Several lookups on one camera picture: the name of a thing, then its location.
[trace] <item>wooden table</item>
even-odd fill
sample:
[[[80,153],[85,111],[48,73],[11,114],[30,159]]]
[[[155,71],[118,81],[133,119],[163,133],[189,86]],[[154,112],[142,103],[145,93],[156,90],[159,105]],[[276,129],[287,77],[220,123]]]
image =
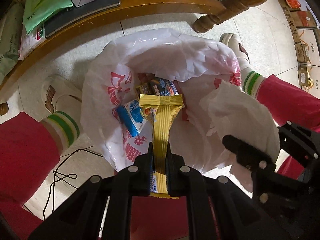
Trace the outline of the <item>wooden table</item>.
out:
[[[193,29],[205,33],[214,25],[264,3],[267,0],[121,0],[117,8],[99,12],[65,27],[31,52],[16,66],[0,85],[0,100],[5,102],[10,96],[10,88],[39,59],[72,38],[94,28],[119,20],[160,13],[201,13],[206,14],[197,19]],[[6,104],[0,105],[0,115],[6,114]]]

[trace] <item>wooden shelf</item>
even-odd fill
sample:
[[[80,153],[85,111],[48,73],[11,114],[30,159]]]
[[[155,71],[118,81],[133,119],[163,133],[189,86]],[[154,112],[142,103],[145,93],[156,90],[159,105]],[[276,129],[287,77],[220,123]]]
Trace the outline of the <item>wooden shelf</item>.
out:
[[[11,96],[10,88],[39,59],[66,41],[94,28],[119,20],[151,14],[201,13],[218,15],[223,10],[225,7],[219,0],[121,0],[119,7],[96,13],[65,27],[39,45],[23,61],[19,61],[0,85],[0,100],[6,101]]]

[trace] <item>metal screw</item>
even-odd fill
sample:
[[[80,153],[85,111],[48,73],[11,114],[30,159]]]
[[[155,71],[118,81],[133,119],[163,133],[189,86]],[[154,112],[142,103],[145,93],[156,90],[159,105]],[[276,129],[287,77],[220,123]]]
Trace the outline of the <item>metal screw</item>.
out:
[[[190,171],[190,168],[188,166],[181,166],[180,171],[187,173]]]
[[[92,177],[90,178],[90,181],[91,181],[92,183],[97,183],[97,182],[100,181],[100,177],[97,176],[97,175],[94,175],[94,176],[92,176]]]
[[[218,181],[222,184],[226,184],[228,182],[228,178],[226,176],[220,176]]]
[[[267,163],[265,161],[259,162],[259,168],[264,169],[267,166]]]
[[[128,171],[129,172],[136,172],[138,170],[139,170],[139,168],[137,166],[134,166],[134,165],[128,167]]]
[[[268,196],[268,194],[267,193],[262,193],[261,195],[260,195],[260,202],[262,203],[262,204],[264,204],[265,202],[267,202],[268,201],[268,198],[269,198],[269,196]]]

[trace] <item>striped sock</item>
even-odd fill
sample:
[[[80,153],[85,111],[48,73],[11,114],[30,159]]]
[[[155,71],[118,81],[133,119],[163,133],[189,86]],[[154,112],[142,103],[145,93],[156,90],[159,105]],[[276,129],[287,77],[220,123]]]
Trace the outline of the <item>striped sock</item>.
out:
[[[63,151],[70,147],[80,135],[77,123],[65,112],[55,112],[42,121],[51,125],[57,132],[62,142]]]
[[[242,90],[250,96],[256,98],[261,83],[265,77],[247,67],[241,71]]]

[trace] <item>green plastic bag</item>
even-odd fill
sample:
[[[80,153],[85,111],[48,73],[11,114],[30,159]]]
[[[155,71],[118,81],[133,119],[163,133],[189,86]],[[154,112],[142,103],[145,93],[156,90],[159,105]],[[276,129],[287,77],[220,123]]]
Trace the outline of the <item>green plastic bag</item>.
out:
[[[40,23],[44,22],[63,8],[72,7],[71,0],[26,0],[23,24],[29,34]]]
[[[18,61],[23,6],[14,4],[0,20],[0,84]]]

